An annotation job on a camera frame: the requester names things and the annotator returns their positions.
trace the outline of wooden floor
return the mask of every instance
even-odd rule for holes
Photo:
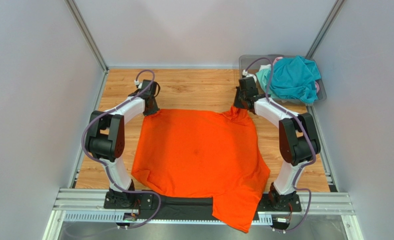
[[[110,109],[136,90],[133,80],[139,69],[110,70],[99,110]],[[157,104],[164,109],[209,110],[224,112],[231,107],[235,87],[240,77],[238,70],[232,69],[158,69],[156,81],[161,86]],[[151,79],[150,73],[141,75],[140,80]],[[305,106],[282,103],[292,111],[304,113]],[[258,132],[260,152],[271,169],[266,191],[275,180],[281,168],[282,158],[278,148],[278,129],[268,120],[250,113]],[[123,153],[124,165],[130,174],[134,154],[138,144],[143,116],[132,119],[125,127],[126,147]],[[299,187],[310,188],[314,192],[329,192],[327,180],[320,158],[307,167],[300,178]],[[133,178],[136,189],[148,189]],[[107,189],[107,176],[99,163],[87,157],[84,159],[76,188]]]

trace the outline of white panel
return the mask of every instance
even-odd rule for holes
[[[232,68],[305,55],[334,0],[76,0],[109,66]]]
[[[0,0],[0,240],[41,239],[103,73],[62,0]]]
[[[347,1],[315,54],[315,105],[339,188],[364,238],[394,239],[394,1]]]

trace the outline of aluminum frame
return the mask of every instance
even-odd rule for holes
[[[104,189],[71,189],[61,188],[56,198],[49,223],[47,225],[44,240],[57,239],[61,233],[63,222],[114,222],[118,214],[130,213],[127,209],[104,209],[105,194]],[[294,215],[303,215],[308,203],[309,194],[299,192],[302,204],[301,212],[294,212]],[[254,221],[252,225],[269,225],[271,215],[286,215],[288,212],[259,211],[259,216],[266,217],[264,221]],[[340,215],[348,239],[363,239],[355,216],[349,194],[346,192],[314,192],[309,215]],[[101,218],[100,216],[112,216],[114,218]],[[217,221],[183,221],[183,220],[155,220],[151,224],[222,224]]]
[[[330,10],[330,13],[327,15],[327,18],[325,19],[320,31],[318,32],[317,37],[315,37],[314,42],[309,48],[309,51],[306,54],[307,58],[311,59],[312,57],[314,57],[315,51],[318,49],[318,46],[321,44],[322,40],[324,39],[325,35],[327,34],[334,20],[336,19],[337,15],[342,9],[344,3],[345,0],[336,0],[336,2],[334,3],[333,7]]]
[[[106,64],[101,52],[99,51],[99,48],[96,45],[95,40],[93,39],[92,34],[90,33],[89,28],[87,27],[86,22],[84,21],[83,16],[81,15],[75,0],[65,0],[65,3],[70,9],[71,14],[73,15],[75,21],[77,22],[78,27],[83,33],[83,36],[86,39],[87,44],[90,47],[90,50],[92,50],[93,55],[95,55],[95,58],[98,61],[99,65],[101,66],[102,70],[104,72],[107,72],[109,70],[108,65]]]

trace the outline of purple cable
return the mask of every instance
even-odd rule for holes
[[[273,76],[273,74],[274,74],[274,64],[272,63],[272,60],[269,59],[269,58],[267,58],[267,57],[260,57],[260,58],[258,58],[258,59],[256,59],[256,60],[254,60],[254,61],[246,68],[246,71],[248,71],[248,70],[250,69],[250,67],[251,67],[253,64],[255,64],[257,61],[262,60],[262,59],[268,60],[269,63],[271,64],[271,73],[270,73],[270,75],[269,75],[269,80],[268,80],[268,84],[266,85],[266,91],[265,91],[266,100],[267,100],[270,104],[272,104],[274,107],[276,107],[278,110],[280,110],[280,111],[282,111],[283,113],[286,113],[287,115],[291,116],[291,117],[297,122],[297,124],[299,125],[300,130],[301,130],[302,133],[303,133],[303,136],[305,137],[306,142],[307,142],[308,145],[309,145],[309,149],[310,149],[310,151],[311,151],[312,159],[313,159],[312,161],[307,162],[307,163],[303,164],[302,166],[300,166],[299,170],[297,171],[296,175],[295,175],[294,178],[293,178],[293,182],[292,182],[293,188],[294,188],[296,191],[308,191],[308,193],[309,193],[309,198],[308,198],[308,206],[306,207],[305,214],[303,215],[302,220],[301,220],[295,227],[293,227],[292,229],[286,230],[286,231],[281,231],[281,230],[277,230],[277,229],[276,229],[276,231],[279,232],[279,233],[288,233],[288,232],[292,232],[292,231],[296,230],[297,228],[299,228],[299,227],[302,225],[302,223],[305,221],[306,217],[308,216],[309,207],[311,206],[312,192],[311,192],[311,190],[310,190],[309,188],[297,188],[297,187],[296,187],[296,184],[297,184],[297,179],[298,179],[300,173],[302,172],[303,168],[304,168],[304,167],[307,167],[307,166],[309,166],[309,165],[314,164],[314,163],[316,162],[317,158],[316,158],[315,150],[314,150],[314,147],[312,146],[311,140],[309,139],[308,134],[306,133],[305,129],[303,128],[303,125],[302,125],[302,123],[300,122],[300,120],[299,120],[295,115],[293,115],[293,114],[291,114],[290,112],[288,112],[288,111],[286,111],[285,109],[283,109],[283,108],[281,107],[281,105],[279,105],[279,104],[276,103],[275,101],[273,101],[273,100],[271,101],[271,100],[269,99],[268,90],[269,90],[269,86],[271,85],[272,76]]]
[[[131,99],[125,100],[124,102],[122,102],[121,104],[119,104],[118,106],[116,106],[115,108],[110,109],[110,110],[104,112],[103,114],[97,116],[95,119],[93,119],[92,121],[90,121],[90,123],[89,123],[89,124],[87,125],[87,127],[84,129],[83,135],[81,136],[81,147],[82,147],[82,149],[83,149],[83,151],[84,151],[84,154],[86,154],[86,156],[89,157],[91,160],[96,161],[96,162],[98,162],[98,163],[100,163],[100,164],[102,164],[102,165],[104,166],[109,181],[110,181],[112,184],[114,184],[114,186],[115,186],[116,188],[118,188],[118,189],[120,189],[121,191],[123,191],[123,192],[125,192],[125,193],[128,193],[128,194],[142,194],[142,193],[148,193],[148,194],[154,194],[155,196],[157,196],[157,198],[158,198],[158,206],[157,206],[157,209],[155,210],[155,212],[154,212],[148,219],[146,219],[145,221],[143,221],[143,222],[141,222],[141,223],[139,223],[139,224],[137,224],[137,225],[129,226],[128,229],[135,229],[135,228],[141,227],[141,226],[145,225],[146,223],[148,223],[152,218],[154,218],[155,215],[156,215],[156,214],[158,213],[158,211],[160,210],[160,206],[161,206],[161,196],[160,196],[158,193],[154,192],[154,191],[129,191],[129,190],[126,190],[126,189],[124,189],[124,188],[118,186],[118,184],[115,183],[115,181],[114,181],[113,178],[111,177],[111,173],[109,172],[109,168],[107,168],[108,165],[107,165],[104,161],[101,161],[101,160],[99,160],[99,159],[93,157],[93,156],[89,153],[89,151],[87,151],[87,149],[86,149],[86,134],[87,134],[87,132],[89,131],[90,127],[91,127],[93,124],[95,124],[97,121],[99,121],[99,119],[101,119],[103,116],[106,116],[106,115],[108,115],[108,114],[110,114],[110,113],[115,112],[117,109],[122,108],[124,105],[130,103],[130,102],[133,101],[135,98],[138,98],[138,97],[139,97],[140,95],[142,95],[146,90],[149,89],[149,87],[152,85],[152,83],[153,83],[154,80],[155,80],[155,73],[154,73],[152,70],[145,69],[145,70],[142,70],[142,71],[140,71],[140,72],[138,73],[138,75],[136,76],[136,79],[138,80],[140,74],[142,74],[142,73],[144,73],[144,72],[150,72],[150,73],[152,73],[152,80],[151,80],[151,82],[150,82],[143,90],[141,90],[141,91],[138,92],[135,96],[133,96]],[[107,231],[114,230],[114,229],[117,229],[117,227],[113,227],[113,228],[104,230],[104,231],[102,231],[102,232],[99,232],[99,233],[96,233],[96,234],[91,234],[91,235],[86,235],[86,236],[73,236],[73,235],[70,235],[70,234],[67,233],[67,232],[66,232],[66,235],[68,235],[68,236],[70,236],[70,237],[72,237],[72,238],[80,238],[80,239],[82,239],[82,238],[90,238],[90,237],[93,237],[93,236],[96,236],[96,235],[99,235],[99,234],[101,234],[101,233],[105,233],[105,232],[107,232]]]

